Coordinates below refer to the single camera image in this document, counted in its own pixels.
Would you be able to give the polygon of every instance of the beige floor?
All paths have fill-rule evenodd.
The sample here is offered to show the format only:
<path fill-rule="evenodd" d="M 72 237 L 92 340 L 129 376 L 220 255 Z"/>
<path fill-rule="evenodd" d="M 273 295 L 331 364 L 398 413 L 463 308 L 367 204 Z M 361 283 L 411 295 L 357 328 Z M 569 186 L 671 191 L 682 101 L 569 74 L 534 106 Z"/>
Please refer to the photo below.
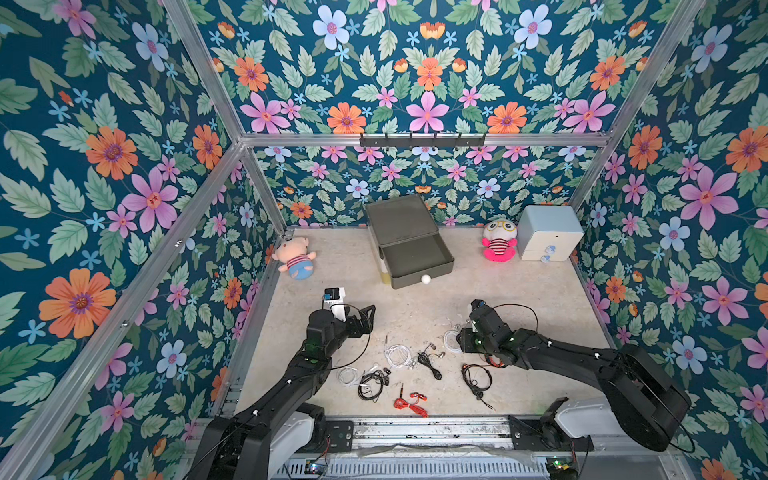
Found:
<path fill-rule="evenodd" d="M 277 285 L 270 309 L 251 363 L 238 409 L 258 400 L 285 371 L 286 364 L 300 348 L 306 334 L 308 315 L 318 309 L 325 288 L 344 286 L 346 302 L 363 308 L 376 305 L 374 332 L 365 355 L 354 365 L 369 369 L 374 363 L 387 366 L 386 345 L 402 343 L 412 354 L 432 342 L 437 352 L 445 350 L 443 334 L 454 325 L 463 325 L 467 305 L 475 298 L 491 305 L 523 303 L 534 308 L 541 325 L 539 331 L 555 339 L 580 345 L 605 347 L 594 312 L 570 262 L 488 262 L 482 255 L 482 231 L 443 229 L 442 236 L 455 257 L 453 272 L 432 280 L 429 285 L 413 285 L 393 290 L 379 279 L 368 230 L 300 230 L 297 236 L 310 239 L 310 250 L 317 252 L 315 273 L 295 281 L 284 273 Z M 533 329 L 532 314 L 519 307 L 501 307 L 499 315 L 512 329 Z M 366 338 L 348 339 L 334 355 L 334 365 L 351 361 L 362 351 Z M 341 385 L 337 371 L 310 402 L 325 407 L 327 415 L 408 415 L 410 410 L 394 409 L 400 386 L 406 396 L 418 391 L 429 397 L 420 403 L 430 415 L 524 415 L 541 414 L 557 397 L 591 398 L 599 392 L 583 383 L 554 373 L 518 368 L 492 369 L 493 386 L 485 400 L 498 412 L 478 402 L 462 381 L 461 365 L 475 363 L 477 355 L 447 352 L 433 364 L 442 371 L 442 381 L 416 365 L 396 369 L 378 402 L 358 398 L 356 389 Z"/>

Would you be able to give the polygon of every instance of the plush pig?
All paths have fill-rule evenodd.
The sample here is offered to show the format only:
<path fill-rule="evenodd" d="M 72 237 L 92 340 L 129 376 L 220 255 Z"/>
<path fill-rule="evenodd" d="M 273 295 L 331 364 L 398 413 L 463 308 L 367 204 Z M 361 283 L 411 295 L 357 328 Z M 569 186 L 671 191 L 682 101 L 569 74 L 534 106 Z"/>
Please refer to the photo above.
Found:
<path fill-rule="evenodd" d="M 279 271 L 287 271 L 291 278 L 304 280 L 312 276 L 314 266 L 312 260 L 315 260 L 317 253 L 306 252 L 310 245 L 310 239 L 306 237 L 296 237 L 287 242 L 283 242 L 272 254 L 272 258 L 279 260 L 285 265 L 280 265 Z"/>

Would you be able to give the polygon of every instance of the small drawer unit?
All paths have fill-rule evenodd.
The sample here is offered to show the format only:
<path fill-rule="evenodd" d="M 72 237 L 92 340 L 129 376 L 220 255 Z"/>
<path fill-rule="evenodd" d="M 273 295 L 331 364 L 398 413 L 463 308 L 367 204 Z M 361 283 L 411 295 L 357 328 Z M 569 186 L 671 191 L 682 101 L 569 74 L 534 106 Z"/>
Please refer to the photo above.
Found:
<path fill-rule="evenodd" d="M 583 236 L 571 207 L 529 205 L 518 223 L 518 252 L 523 260 L 563 262 Z"/>

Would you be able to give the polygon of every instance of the stuffed toy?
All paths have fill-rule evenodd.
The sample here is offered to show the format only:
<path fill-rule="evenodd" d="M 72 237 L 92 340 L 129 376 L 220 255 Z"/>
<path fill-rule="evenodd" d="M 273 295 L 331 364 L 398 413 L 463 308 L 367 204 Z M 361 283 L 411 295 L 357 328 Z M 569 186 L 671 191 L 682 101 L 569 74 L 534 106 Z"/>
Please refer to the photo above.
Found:
<path fill-rule="evenodd" d="M 506 262 L 515 256 L 518 228 L 511 220 L 500 218 L 485 226 L 482 246 L 485 258 L 492 262 Z"/>
<path fill-rule="evenodd" d="M 273 259 L 285 263 L 285 265 L 280 265 L 278 270 L 281 272 L 287 271 L 291 278 L 296 280 L 310 278 L 314 271 L 312 260 L 315 260 L 317 253 L 307 253 L 306 248 L 309 245 L 310 239 L 306 237 L 296 237 L 283 242 L 272 254 Z"/>

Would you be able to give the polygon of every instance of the box lid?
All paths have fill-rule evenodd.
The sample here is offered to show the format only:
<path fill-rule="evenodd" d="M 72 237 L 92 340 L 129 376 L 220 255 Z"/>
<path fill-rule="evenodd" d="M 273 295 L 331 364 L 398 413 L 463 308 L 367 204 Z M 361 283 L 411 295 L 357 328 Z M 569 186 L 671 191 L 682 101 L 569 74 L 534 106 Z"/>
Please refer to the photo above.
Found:
<path fill-rule="evenodd" d="M 428 237 L 437 225 L 420 195 L 404 195 L 366 207 L 369 225 L 380 247 Z"/>

